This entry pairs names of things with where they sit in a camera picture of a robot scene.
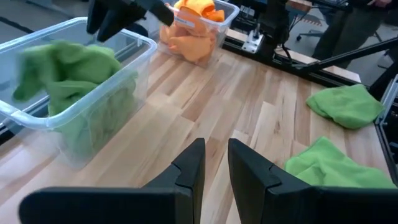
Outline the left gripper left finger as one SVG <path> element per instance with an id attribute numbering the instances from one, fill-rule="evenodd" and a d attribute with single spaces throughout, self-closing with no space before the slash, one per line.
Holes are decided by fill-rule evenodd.
<path id="1" fill-rule="evenodd" d="M 141 188 L 46 187 L 19 204 L 22 224 L 200 224 L 205 140 Z"/>

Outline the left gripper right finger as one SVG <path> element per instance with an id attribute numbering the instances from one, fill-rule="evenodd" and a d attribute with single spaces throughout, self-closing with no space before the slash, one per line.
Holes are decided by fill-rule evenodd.
<path id="1" fill-rule="evenodd" d="M 398 190 L 311 186 L 235 138 L 228 165 L 241 224 L 398 222 Z"/>

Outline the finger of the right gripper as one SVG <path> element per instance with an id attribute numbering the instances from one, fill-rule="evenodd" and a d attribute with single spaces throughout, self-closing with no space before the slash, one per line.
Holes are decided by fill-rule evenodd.
<path id="1" fill-rule="evenodd" d="M 96 0 L 101 8 L 97 41 L 106 42 L 131 24 L 145 19 L 146 10 L 134 2 Z"/>
<path id="2" fill-rule="evenodd" d="M 89 34 L 95 34 L 105 17 L 105 5 L 101 0 L 90 0 L 88 8 L 88 20 L 86 31 Z"/>

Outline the green microfiber towel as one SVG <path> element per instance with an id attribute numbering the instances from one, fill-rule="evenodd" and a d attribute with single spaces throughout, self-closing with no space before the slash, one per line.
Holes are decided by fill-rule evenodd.
<path id="1" fill-rule="evenodd" d="M 394 189 L 381 170 L 357 164 L 322 136 L 284 164 L 284 170 L 310 184 L 327 187 Z"/>
<path id="2" fill-rule="evenodd" d="M 348 129 L 363 128 L 384 111 L 362 84 L 326 88 L 310 96 L 306 104 L 316 114 Z"/>
<path id="3" fill-rule="evenodd" d="M 50 98 L 55 116 L 122 69 L 114 50 L 107 47 L 56 41 L 29 47 L 19 54 L 15 102 L 31 100 L 41 91 Z"/>
<path id="4" fill-rule="evenodd" d="M 60 150 L 69 160 L 85 162 L 124 126 L 137 108 L 136 77 L 104 95 L 67 124 L 57 128 Z"/>

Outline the orange microfiber towel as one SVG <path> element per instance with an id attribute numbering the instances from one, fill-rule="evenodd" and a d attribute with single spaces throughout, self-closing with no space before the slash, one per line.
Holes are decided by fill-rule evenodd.
<path id="1" fill-rule="evenodd" d="M 224 22 L 224 10 L 217 10 L 214 0 L 179 0 L 174 4 L 176 9 L 187 9 L 195 15 L 215 22 Z"/>
<path id="2" fill-rule="evenodd" d="M 171 25 L 160 27 L 160 42 L 171 54 L 182 56 L 185 60 L 204 67 L 208 64 L 216 45 L 216 29 L 204 33 L 194 28 Z"/>

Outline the white paper label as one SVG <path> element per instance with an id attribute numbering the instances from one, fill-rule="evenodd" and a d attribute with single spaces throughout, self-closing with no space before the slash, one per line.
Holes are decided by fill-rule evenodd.
<path id="1" fill-rule="evenodd" d="M 176 16 L 174 18 L 174 23 L 176 26 L 186 27 L 190 29 L 196 28 L 196 20 L 193 17 L 180 17 Z"/>

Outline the clear plastic bin with label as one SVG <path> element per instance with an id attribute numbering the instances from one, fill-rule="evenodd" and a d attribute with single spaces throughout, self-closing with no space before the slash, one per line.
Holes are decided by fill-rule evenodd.
<path id="1" fill-rule="evenodd" d="M 197 32 L 200 33 L 204 33 L 206 30 L 208 29 L 216 29 L 217 30 L 217 36 L 216 36 L 216 45 L 215 45 L 215 49 L 211 55 L 210 60 L 212 59 L 212 56 L 214 55 L 215 51 L 220 47 L 220 45 L 223 43 L 224 38 L 226 36 L 226 31 L 229 29 L 233 19 L 239 14 L 239 7 L 235 6 L 234 4 L 228 3 L 226 1 L 223 0 L 214 0 L 215 1 L 215 7 L 217 10 L 224 10 L 224 22 L 215 22 L 215 21 L 211 21 L 209 19 L 205 19 L 202 16 L 198 16 L 195 15 L 192 12 L 188 12 L 187 9 L 176 9 L 174 8 L 174 4 L 179 1 L 179 0 L 175 0 L 175 1 L 170 1 L 166 3 L 166 6 L 169 7 L 169 9 L 171 9 L 174 13 L 174 18 L 176 16 L 182 16 L 182 17 L 193 17 L 196 20 L 196 28 L 194 28 Z M 171 54 L 170 52 L 167 51 L 167 49 L 165 48 L 165 45 L 162 44 L 160 42 L 160 35 L 159 35 L 159 49 L 165 53 Z"/>

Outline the person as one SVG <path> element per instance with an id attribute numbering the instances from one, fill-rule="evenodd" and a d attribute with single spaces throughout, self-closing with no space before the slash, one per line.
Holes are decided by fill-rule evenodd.
<path id="1" fill-rule="evenodd" d="M 378 30 L 391 9 L 398 7 L 398 0 L 384 7 L 368 6 L 370 0 L 348 0 L 351 12 L 322 10 L 328 27 L 320 37 L 312 57 L 324 60 L 359 49 Z"/>

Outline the person's hand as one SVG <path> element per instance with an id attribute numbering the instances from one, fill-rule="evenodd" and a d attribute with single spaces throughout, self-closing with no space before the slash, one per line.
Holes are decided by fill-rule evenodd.
<path id="1" fill-rule="evenodd" d="M 368 2 L 368 6 L 376 6 L 376 7 L 381 7 L 384 8 L 388 6 L 392 0 L 370 0 Z"/>

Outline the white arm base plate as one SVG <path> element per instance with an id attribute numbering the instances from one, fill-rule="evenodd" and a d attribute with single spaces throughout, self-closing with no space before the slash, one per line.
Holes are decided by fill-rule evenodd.
<path id="1" fill-rule="evenodd" d="M 241 49 L 250 54 L 255 54 L 260 49 L 263 40 L 264 40 L 263 34 L 260 34 L 259 32 L 252 30 L 250 31 L 248 37 L 244 41 Z"/>

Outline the black table frame rail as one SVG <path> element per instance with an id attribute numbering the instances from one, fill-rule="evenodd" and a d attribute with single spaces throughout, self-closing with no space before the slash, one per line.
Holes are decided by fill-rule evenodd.
<path id="1" fill-rule="evenodd" d="M 275 54 L 272 60 L 266 60 L 260 53 L 249 53 L 244 51 L 241 47 L 243 46 L 243 42 L 240 40 L 233 39 L 231 37 L 227 37 L 222 45 L 222 48 L 243 56 L 245 58 L 252 59 L 261 64 L 267 65 L 272 68 L 276 68 L 278 70 L 282 70 L 283 72 L 290 73 L 292 75 L 298 76 L 305 80 L 323 85 L 325 87 L 336 87 L 343 85 L 355 85 L 361 83 L 359 75 L 356 73 L 352 73 L 348 70 L 341 69 L 339 67 L 331 67 L 331 72 L 327 70 L 318 70 L 315 72 L 303 72 L 297 68 L 294 68 L 287 62 L 287 57 L 282 56 L 281 54 Z"/>

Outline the black frame strut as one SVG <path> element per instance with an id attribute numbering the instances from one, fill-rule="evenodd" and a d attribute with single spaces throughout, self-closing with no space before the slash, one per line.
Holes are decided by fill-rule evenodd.
<path id="1" fill-rule="evenodd" d="M 398 46 L 398 37 L 385 40 L 377 44 L 372 44 L 361 49 L 356 49 L 343 54 L 339 54 L 325 60 L 312 62 L 307 65 L 294 65 L 294 68 L 297 68 L 298 70 L 302 70 L 304 72 L 314 72 L 339 63 L 343 63 L 345 61 L 351 61 L 367 55 L 375 54 L 377 52 L 387 50 L 396 46 Z"/>

